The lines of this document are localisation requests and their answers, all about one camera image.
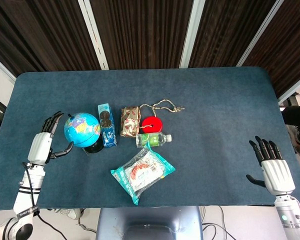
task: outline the black globe base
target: black globe base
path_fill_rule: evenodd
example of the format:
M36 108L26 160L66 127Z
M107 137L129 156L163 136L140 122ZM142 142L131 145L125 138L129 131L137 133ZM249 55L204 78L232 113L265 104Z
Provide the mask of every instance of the black globe base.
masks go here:
M95 154L100 152L104 148L104 141L102 140L102 135L99 136L98 140L91 146L87 146L84 150L89 154Z

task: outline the blue snack box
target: blue snack box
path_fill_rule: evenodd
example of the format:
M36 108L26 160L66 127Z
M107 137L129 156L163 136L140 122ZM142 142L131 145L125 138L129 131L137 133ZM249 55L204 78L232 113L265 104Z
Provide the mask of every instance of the blue snack box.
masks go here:
M102 132L103 146L117 146L114 118L108 103L98 105L98 113Z

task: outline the white robotic hand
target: white robotic hand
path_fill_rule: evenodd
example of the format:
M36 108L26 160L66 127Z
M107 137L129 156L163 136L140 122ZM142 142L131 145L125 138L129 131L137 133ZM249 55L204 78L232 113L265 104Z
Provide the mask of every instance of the white robotic hand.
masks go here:
M27 240L31 236L33 217L39 216L37 200L46 174L44 166L50 159L68 154L74 146L71 142L64 151L52 152L51 143L62 116L63 113L58 111L46 119L41 132L35 135L28 155L29 162L23 163L25 172L13 206L17 218L10 218L0 225L0 240Z
M247 179L258 186L265 187L276 197L274 205L280 217L288 240L300 240L300 204L290 194L296 188L289 166L283 160L277 145L256 136L258 145L249 141L262 168L264 181L256 180L251 175Z

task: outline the green label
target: green label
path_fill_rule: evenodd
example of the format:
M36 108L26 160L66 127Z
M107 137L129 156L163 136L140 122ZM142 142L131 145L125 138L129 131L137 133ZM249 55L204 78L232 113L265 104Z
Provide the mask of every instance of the green label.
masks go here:
M159 134L151 134L151 135L149 135L149 133L142 134L141 145L145 146L148 141L151 147L159 146Z

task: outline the tabletop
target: tabletop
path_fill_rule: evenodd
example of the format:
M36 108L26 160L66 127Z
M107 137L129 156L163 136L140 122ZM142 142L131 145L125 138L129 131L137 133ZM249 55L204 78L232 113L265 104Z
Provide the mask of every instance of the tabletop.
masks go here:
M158 110L172 142L153 150L176 171L141 194L139 206L273 204L275 197L251 184L263 179L249 144L256 135L274 141L286 159L300 201L300 167L282 119L270 77L259 67L28 72L15 83L0 129L0 210L11 209L32 140L43 121L57 111L90 113L109 103L117 146L87 156L73 148L45 166L41 208L133 206L110 170L139 152L134 138L119 135L121 108L171 100L185 110ZM152 116L150 109L142 118ZM54 151L68 145L67 117L59 122Z

